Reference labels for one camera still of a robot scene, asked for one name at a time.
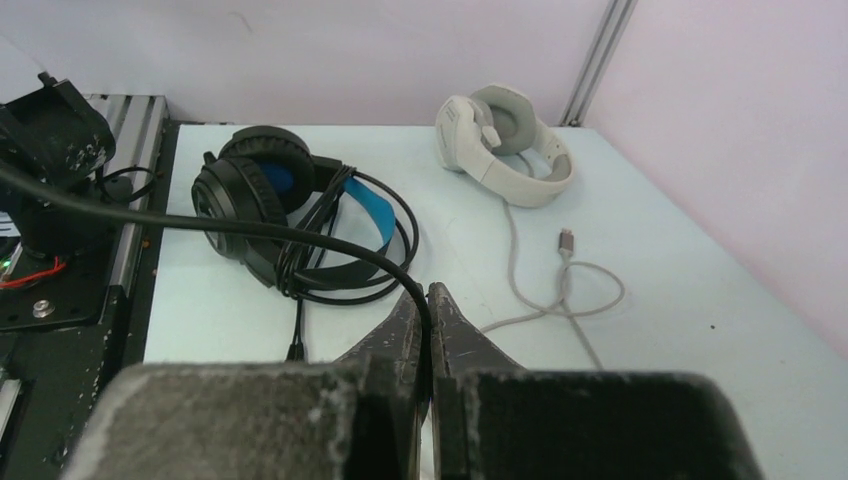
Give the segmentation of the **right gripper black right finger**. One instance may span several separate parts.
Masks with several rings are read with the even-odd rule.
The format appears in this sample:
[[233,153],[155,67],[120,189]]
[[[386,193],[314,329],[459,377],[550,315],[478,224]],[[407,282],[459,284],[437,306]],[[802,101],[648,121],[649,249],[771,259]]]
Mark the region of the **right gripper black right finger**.
[[728,398],[679,371],[522,367],[428,292],[439,479],[759,479]]

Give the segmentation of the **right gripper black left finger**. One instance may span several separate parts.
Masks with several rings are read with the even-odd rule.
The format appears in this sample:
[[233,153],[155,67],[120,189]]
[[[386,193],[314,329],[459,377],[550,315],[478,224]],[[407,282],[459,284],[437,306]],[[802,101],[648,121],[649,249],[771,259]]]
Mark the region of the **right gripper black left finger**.
[[159,363],[96,403],[64,479],[414,479],[421,317],[409,294],[330,363]]

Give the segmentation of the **black headset with blue band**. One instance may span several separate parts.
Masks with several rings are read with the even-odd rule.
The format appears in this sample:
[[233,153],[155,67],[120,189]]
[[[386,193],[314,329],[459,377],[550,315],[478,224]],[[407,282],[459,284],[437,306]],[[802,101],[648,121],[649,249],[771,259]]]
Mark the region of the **black headset with blue band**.
[[[191,187],[200,218],[257,221],[288,226],[289,214],[307,210],[295,229],[331,236],[344,197],[358,203],[373,221],[381,239],[377,254],[386,256],[400,241],[400,266],[409,269],[420,231],[408,203],[381,180],[342,161],[311,153],[295,133],[272,126],[254,126],[234,133],[218,153],[206,152]],[[325,250],[282,240],[209,232],[206,238],[221,256],[236,260],[262,285],[296,300],[290,361],[306,358],[304,304],[354,306],[373,302],[398,285],[376,266],[354,260],[326,266]]]

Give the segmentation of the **small black on-ear headphones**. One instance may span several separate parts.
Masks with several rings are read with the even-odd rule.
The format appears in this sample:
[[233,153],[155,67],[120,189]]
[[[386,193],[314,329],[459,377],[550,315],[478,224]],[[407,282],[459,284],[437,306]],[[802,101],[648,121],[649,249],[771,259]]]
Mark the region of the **small black on-ear headphones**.
[[49,184],[40,182],[5,161],[1,163],[1,184],[22,195],[36,200],[45,200],[73,214],[102,219],[116,225],[137,224],[164,229],[228,233],[249,238],[282,240],[315,246],[363,260],[385,271],[406,290],[421,318],[421,332],[429,333],[432,330],[433,317],[429,310],[427,295],[423,293],[422,288],[412,277],[400,266],[385,257],[351,242],[280,225],[244,220],[201,219],[102,205],[98,202],[74,197]]

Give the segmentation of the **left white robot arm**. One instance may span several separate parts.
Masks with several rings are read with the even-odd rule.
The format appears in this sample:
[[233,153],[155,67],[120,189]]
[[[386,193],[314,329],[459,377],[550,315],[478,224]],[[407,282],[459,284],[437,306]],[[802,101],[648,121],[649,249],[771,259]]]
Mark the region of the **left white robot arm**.
[[[1,160],[29,177],[87,200],[102,193],[90,175],[111,160],[116,141],[107,120],[68,80],[38,74],[42,87],[1,105]],[[28,252],[41,258],[83,255],[112,240],[108,221],[60,209],[1,188]]]

